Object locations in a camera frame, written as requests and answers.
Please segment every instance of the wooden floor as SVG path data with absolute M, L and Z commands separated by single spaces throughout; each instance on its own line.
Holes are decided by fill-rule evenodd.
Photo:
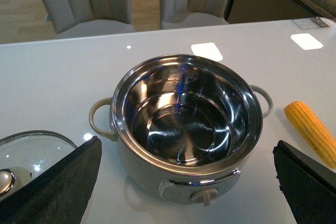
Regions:
M 0 0 L 0 44 L 53 39 L 51 22 L 41 0 Z M 159 29 L 159 0 L 132 0 L 138 31 Z

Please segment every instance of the glass lid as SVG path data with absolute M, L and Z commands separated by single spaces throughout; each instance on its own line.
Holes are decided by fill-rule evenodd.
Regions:
M 27 131 L 0 140 L 0 200 L 51 168 L 78 146 L 52 131 Z

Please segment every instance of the lid knob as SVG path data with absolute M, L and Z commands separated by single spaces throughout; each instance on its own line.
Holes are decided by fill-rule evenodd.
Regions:
M 5 195 L 14 185 L 15 176 L 10 169 L 0 170 L 0 197 Z

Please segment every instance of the yellow corn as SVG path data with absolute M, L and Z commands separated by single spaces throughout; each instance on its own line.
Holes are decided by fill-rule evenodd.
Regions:
M 302 101 L 295 101 L 285 107 L 285 115 L 296 130 L 330 168 L 336 168 L 336 140 Z

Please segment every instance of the stainless steel inner pot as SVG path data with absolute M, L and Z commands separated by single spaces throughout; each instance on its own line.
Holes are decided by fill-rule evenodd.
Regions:
M 272 104 L 267 93 L 262 95 L 269 102 L 266 116 Z M 95 111 L 104 104 L 111 105 L 112 132 L 93 122 Z M 90 124 L 98 134 L 112 140 L 116 133 L 120 137 L 121 160 L 131 177 L 149 191 L 182 203 L 196 201 L 191 196 L 189 201 L 165 197 L 166 188 L 202 186 L 206 180 L 227 183 L 223 178 L 240 174 L 240 164 L 258 142 L 262 120 L 253 89 L 238 74 L 191 55 L 160 56 L 137 65 L 119 82 L 113 98 L 99 101 L 90 112 Z M 188 188 L 187 194 L 199 189 Z M 217 197 L 227 190 L 207 195 Z

